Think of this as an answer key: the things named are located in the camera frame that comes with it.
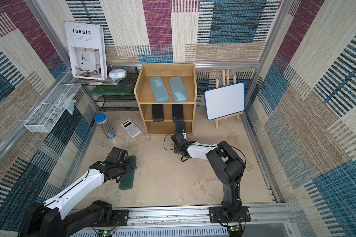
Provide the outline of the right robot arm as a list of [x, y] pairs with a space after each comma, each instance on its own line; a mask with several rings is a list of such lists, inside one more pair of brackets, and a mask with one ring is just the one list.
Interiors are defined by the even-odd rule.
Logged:
[[207, 145], [188, 141], [185, 133], [178, 132], [171, 136], [174, 153], [181, 155], [181, 161], [202, 159], [208, 161], [223, 187], [223, 199], [220, 210], [210, 211], [212, 222], [250, 222], [247, 206], [240, 199], [240, 182], [246, 169], [246, 159], [241, 158], [237, 149], [222, 141]]

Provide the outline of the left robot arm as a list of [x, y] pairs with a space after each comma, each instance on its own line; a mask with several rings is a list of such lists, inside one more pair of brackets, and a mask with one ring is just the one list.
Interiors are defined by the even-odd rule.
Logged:
[[19, 237], [69, 237], [86, 228], [117, 228], [125, 214], [115, 214], [112, 205], [102, 200], [73, 214], [70, 211], [89, 193], [108, 180], [117, 183], [137, 168], [135, 158], [123, 149], [113, 148], [104, 161], [97, 161], [74, 183], [43, 203], [29, 205], [24, 213]]

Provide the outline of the dark green pencil case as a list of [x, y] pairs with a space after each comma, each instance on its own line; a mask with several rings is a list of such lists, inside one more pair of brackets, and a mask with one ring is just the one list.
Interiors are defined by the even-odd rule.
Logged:
[[186, 133], [186, 124], [184, 121], [178, 121], [175, 123], [176, 131], [175, 133]]
[[120, 190], [131, 190], [133, 188], [134, 174], [135, 174], [135, 169], [121, 176], [121, 180], [119, 184]]

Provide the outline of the black pencil case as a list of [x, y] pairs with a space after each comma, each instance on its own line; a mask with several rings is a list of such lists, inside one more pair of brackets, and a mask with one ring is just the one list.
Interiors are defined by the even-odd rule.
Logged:
[[164, 110], [162, 104], [152, 105], [152, 120], [153, 122], [163, 122], [164, 121]]
[[184, 122], [184, 107], [183, 104], [172, 105], [172, 118], [173, 122]]

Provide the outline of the light blue pencil case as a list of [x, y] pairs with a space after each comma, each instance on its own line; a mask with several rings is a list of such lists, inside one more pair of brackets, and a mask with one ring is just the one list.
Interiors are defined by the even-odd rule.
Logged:
[[169, 78], [172, 95], [176, 103], [184, 103], [188, 100], [187, 92], [181, 77]]
[[149, 79], [149, 83], [157, 102], [165, 102], [169, 99], [168, 92], [161, 77], [152, 77]]

